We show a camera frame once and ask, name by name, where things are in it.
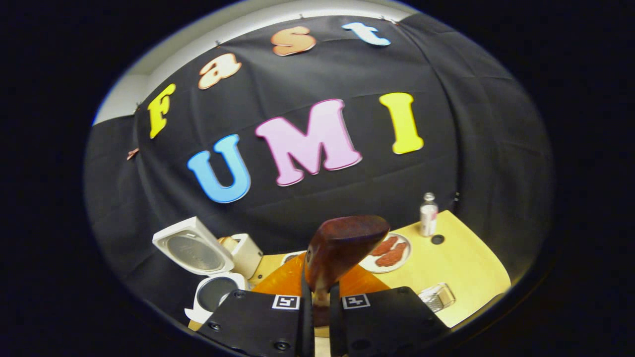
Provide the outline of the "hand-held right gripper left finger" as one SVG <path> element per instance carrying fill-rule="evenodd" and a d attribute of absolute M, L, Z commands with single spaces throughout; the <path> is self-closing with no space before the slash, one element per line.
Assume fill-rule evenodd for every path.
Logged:
<path fill-rule="evenodd" d="M 218 296 L 197 334 L 233 357 L 315 357 L 304 257 L 300 253 L 270 274 L 282 287 L 263 281 L 254 290 L 235 287 Z"/>

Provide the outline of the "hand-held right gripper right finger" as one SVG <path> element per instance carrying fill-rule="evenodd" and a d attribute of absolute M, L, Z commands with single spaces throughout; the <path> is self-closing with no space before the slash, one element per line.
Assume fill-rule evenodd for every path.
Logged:
<path fill-rule="evenodd" d="M 330 357 L 431 357 L 449 328 L 408 286 L 374 293 L 330 289 Z"/>

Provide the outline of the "wire chopstick holder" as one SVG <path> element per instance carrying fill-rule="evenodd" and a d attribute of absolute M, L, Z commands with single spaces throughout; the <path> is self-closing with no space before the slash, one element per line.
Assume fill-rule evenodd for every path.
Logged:
<path fill-rule="evenodd" d="M 456 301 L 454 293 L 451 291 L 447 283 L 438 283 L 427 289 L 423 289 L 419 294 L 419 298 L 431 312 L 437 313 L 453 305 Z"/>

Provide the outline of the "brown wooden spoon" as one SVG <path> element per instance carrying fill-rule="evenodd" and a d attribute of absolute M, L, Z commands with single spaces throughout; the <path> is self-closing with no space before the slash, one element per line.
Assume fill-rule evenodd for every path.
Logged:
<path fill-rule="evenodd" d="M 371 253 L 390 231 L 389 223 L 376 215 L 329 219 L 309 242 L 303 277 L 310 290 L 313 327 L 330 324 L 330 291 Z"/>

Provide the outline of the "white rice cooker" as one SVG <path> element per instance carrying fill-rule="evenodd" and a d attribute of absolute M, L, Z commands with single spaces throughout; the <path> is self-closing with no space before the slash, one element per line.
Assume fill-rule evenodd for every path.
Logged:
<path fill-rule="evenodd" d="M 231 272 L 231 253 L 197 217 L 160 230 L 153 235 L 152 243 L 181 268 L 203 277 L 193 307 L 184 309 L 190 321 L 205 323 L 232 291 L 252 289 L 245 277 Z"/>

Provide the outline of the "round white plate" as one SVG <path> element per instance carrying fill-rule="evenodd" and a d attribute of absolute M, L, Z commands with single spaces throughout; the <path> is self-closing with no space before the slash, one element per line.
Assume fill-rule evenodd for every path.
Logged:
<path fill-rule="evenodd" d="M 380 257 L 372 257 L 368 254 L 367 257 L 363 258 L 363 260 L 359 262 L 359 265 L 363 267 L 364 269 L 366 269 L 367 271 L 370 271 L 371 273 L 379 273 L 379 274 L 390 273 L 404 266 L 405 262 L 408 260 L 408 258 L 410 258 L 411 242 L 409 241 L 408 238 L 404 237 L 404 235 L 395 234 L 395 233 L 388 233 L 384 239 L 392 235 L 399 237 L 398 242 L 392 247 L 392 249 L 395 246 L 397 246 L 397 244 L 399 244 L 400 242 L 406 242 L 408 244 L 408 248 L 406 248 L 406 250 L 404 251 L 403 258 L 399 262 L 397 262 L 397 264 L 395 264 L 394 266 L 389 266 L 389 267 L 378 267 L 375 264 L 375 261 Z"/>

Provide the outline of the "red sausage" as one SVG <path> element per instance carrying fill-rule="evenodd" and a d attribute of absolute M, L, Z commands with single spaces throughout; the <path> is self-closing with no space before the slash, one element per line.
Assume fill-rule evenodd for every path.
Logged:
<path fill-rule="evenodd" d="M 399 237 L 392 235 L 384 239 L 369 255 L 372 257 L 381 257 L 388 253 L 391 248 L 398 242 Z"/>
<path fill-rule="evenodd" d="M 375 264 L 378 267 L 394 266 L 403 258 L 406 248 L 408 248 L 408 244 L 406 242 L 400 242 L 393 249 L 390 249 L 390 251 L 378 258 Z"/>

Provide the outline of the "white toaster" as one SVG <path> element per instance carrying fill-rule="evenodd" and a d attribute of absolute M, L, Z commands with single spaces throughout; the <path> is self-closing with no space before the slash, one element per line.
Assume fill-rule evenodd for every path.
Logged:
<path fill-rule="evenodd" d="M 263 252 L 247 233 L 235 234 L 230 237 L 240 241 L 236 248 L 229 251 L 234 263 L 234 268 L 231 269 L 231 272 L 238 273 L 249 280 L 254 276 L 263 258 Z"/>

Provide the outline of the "clear bottle pink label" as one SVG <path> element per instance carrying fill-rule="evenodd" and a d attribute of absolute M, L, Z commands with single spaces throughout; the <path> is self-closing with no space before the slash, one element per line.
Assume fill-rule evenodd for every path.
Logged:
<path fill-rule="evenodd" d="M 423 237 L 431 237 L 437 228 L 437 216 L 439 207 L 435 202 L 433 192 L 426 192 L 420 206 L 420 233 Z"/>

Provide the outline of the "black backdrop cloth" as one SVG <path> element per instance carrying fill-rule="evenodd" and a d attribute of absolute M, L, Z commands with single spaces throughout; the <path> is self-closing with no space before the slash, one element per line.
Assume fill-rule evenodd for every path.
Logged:
<path fill-rule="evenodd" d="M 194 216 L 286 253 L 331 218 L 412 224 L 433 192 L 516 282 L 549 230 L 553 158 L 530 95 L 460 32 L 425 14 L 320 16 L 207 48 L 93 126 L 84 187 L 116 276 L 184 324 L 199 279 L 151 239 Z"/>

